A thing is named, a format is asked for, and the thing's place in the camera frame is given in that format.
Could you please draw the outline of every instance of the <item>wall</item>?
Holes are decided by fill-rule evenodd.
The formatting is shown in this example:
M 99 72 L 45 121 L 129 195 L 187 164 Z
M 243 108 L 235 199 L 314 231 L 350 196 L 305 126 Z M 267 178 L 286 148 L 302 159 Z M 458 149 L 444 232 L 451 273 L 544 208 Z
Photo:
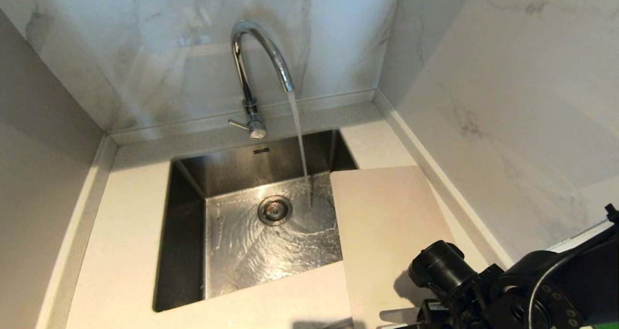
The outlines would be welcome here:
M 619 202 L 619 0 L 398 0 L 379 88 L 511 257 Z
M 0 11 L 0 322 L 37 322 L 102 131 Z
M 255 20 L 288 62 L 297 98 L 372 89 L 395 0 L 0 0 L 86 112 L 114 133 L 241 110 L 230 31 Z M 283 103 L 249 50 L 261 105 Z

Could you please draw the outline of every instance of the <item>chrome faucet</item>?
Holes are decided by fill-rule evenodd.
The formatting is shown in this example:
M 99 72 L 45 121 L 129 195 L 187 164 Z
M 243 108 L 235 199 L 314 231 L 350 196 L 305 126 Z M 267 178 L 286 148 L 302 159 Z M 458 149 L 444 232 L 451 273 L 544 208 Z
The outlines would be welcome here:
M 241 37 L 243 34 L 250 34 L 253 36 L 267 51 L 273 66 L 277 71 L 277 76 L 281 82 L 283 90 L 290 92 L 294 89 L 292 85 L 292 78 L 290 72 L 286 66 L 285 60 L 281 52 L 277 48 L 277 45 L 273 42 L 264 29 L 262 29 L 257 23 L 249 20 L 241 20 L 232 28 L 232 34 L 230 39 L 232 42 L 232 53 L 236 61 L 236 69 L 238 71 L 238 77 L 241 79 L 241 87 L 245 94 L 245 100 L 243 100 L 243 109 L 245 110 L 246 124 L 228 120 L 228 122 L 234 126 L 245 129 L 250 133 L 252 139 L 263 139 L 267 135 L 267 129 L 263 123 L 263 119 L 260 117 L 258 111 L 258 104 L 256 98 L 251 95 L 250 85 L 247 82 L 247 75 L 245 74 L 245 65 L 243 65 L 243 56 L 241 55 Z

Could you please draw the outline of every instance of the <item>water stream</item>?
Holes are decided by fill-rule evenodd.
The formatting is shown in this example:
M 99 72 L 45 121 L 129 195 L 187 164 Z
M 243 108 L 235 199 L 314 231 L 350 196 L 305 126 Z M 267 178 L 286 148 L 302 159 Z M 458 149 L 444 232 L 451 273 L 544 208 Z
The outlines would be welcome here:
M 288 92 L 288 101 L 292 108 L 292 118 L 295 120 L 296 136 L 299 138 L 299 149 L 301 150 L 301 162 L 303 163 L 303 175 L 305 175 L 305 182 L 308 186 L 308 203 L 311 208 L 311 195 L 312 187 L 310 185 L 310 177 L 308 176 L 308 167 L 305 162 L 305 148 L 303 148 L 303 137 L 301 136 L 301 121 L 299 121 L 299 111 L 296 108 L 296 96 L 295 91 Z

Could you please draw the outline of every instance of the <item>countertop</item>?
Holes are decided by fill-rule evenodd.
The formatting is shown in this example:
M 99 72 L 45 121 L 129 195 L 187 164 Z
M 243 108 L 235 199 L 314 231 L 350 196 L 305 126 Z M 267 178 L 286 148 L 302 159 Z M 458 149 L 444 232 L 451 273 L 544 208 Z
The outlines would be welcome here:
M 266 120 L 266 140 L 296 135 L 292 117 Z M 301 114 L 304 133 L 339 128 L 361 169 L 415 165 L 374 104 Z M 119 148 L 75 288 L 68 329 L 311 329 L 350 317 L 342 261 L 156 313 L 152 309 L 170 160 L 251 144 L 221 128 Z M 452 234 L 476 270 L 486 262 L 444 203 Z

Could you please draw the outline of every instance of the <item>cutting board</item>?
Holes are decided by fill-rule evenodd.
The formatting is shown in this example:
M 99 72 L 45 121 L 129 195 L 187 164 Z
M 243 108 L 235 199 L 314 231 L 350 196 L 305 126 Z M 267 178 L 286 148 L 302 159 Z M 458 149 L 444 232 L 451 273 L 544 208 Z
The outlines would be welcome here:
M 385 311 L 434 298 L 405 274 L 422 249 L 453 243 L 421 168 L 334 172 L 331 184 L 355 329 L 389 325 Z

